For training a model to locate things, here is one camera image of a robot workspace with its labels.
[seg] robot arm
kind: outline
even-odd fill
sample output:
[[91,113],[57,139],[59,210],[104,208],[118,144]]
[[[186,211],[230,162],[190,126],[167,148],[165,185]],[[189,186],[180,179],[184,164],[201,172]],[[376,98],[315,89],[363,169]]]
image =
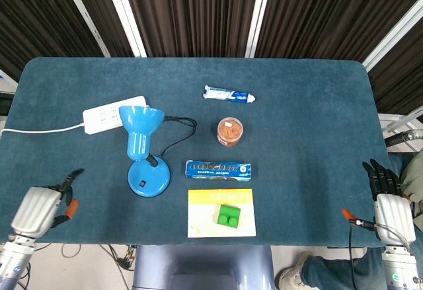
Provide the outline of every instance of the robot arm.
[[[15,230],[0,252],[0,290],[13,290],[25,271],[35,249],[35,240],[46,232],[71,219],[79,202],[72,199],[72,181],[84,169],[73,171],[61,186],[31,187],[12,221]],[[68,209],[55,217],[65,196]]]
[[416,258],[410,253],[410,243],[416,240],[408,200],[403,197],[401,183],[391,170],[371,159],[371,166],[363,163],[370,179],[375,205],[375,223],[351,216],[355,226],[377,231],[386,245],[382,253],[388,290],[419,290]]

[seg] blue desk lamp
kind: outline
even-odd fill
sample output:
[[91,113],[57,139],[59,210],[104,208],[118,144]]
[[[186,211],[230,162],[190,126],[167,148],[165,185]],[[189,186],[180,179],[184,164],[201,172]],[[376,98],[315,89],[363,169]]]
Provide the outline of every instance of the blue desk lamp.
[[158,196],[169,185],[171,173],[162,158],[150,155],[150,138],[165,113],[150,107],[123,106],[119,115],[129,134],[127,154],[135,161],[128,172],[130,188],[139,196]]

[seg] table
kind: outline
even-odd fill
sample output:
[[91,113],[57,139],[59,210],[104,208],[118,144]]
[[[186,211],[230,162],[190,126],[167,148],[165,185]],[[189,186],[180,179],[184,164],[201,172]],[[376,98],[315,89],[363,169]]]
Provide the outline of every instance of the table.
[[[252,104],[204,100],[204,85],[253,93]],[[40,241],[122,244],[348,244],[343,207],[373,217],[362,161],[388,165],[370,83],[355,61],[232,58],[57,58],[30,61],[22,74],[6,127],[57,129],[82,122],[82,111],[144,95],[172,116],[198,122],[196,134],[165,155],[172,178],[156,198],[135,195],[127,184],[132,161],[121,127],[87,135],[67,132],[3,134],[0,140],[0,238],[27,189],[60,184],[76,168],[80,200],[75,218]],[[233,148],[216,139],[217,123],[233,116],[244,135]],[[151,152],[189,133],[164,122]],[[250,182],[193,180],[188,159],[252,164]],[[252,188],[256,237],[187,238],[187,191]],[[356,246],[379,246],[356,230]]]

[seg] white sneaker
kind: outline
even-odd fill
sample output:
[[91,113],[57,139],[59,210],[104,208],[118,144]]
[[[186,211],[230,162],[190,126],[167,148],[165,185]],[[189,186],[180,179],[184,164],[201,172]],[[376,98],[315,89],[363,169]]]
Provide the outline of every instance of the white sneaker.
[[309,252],[303,252],[299,255],[298,261],[294,267],[285,269],[278,282],[279,290],[319,290],[317,287],[310,287],[301,280],[301,269],[308,257],[312,256]]

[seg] green toy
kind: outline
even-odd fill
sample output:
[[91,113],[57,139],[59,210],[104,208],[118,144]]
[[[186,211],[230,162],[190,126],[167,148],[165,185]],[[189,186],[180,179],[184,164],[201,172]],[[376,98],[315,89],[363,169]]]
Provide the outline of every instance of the green toy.
[[217,217],[217,224],[233,227],[238,227],[239,215],[241,209],[235,206],[220,205],[219,216]]

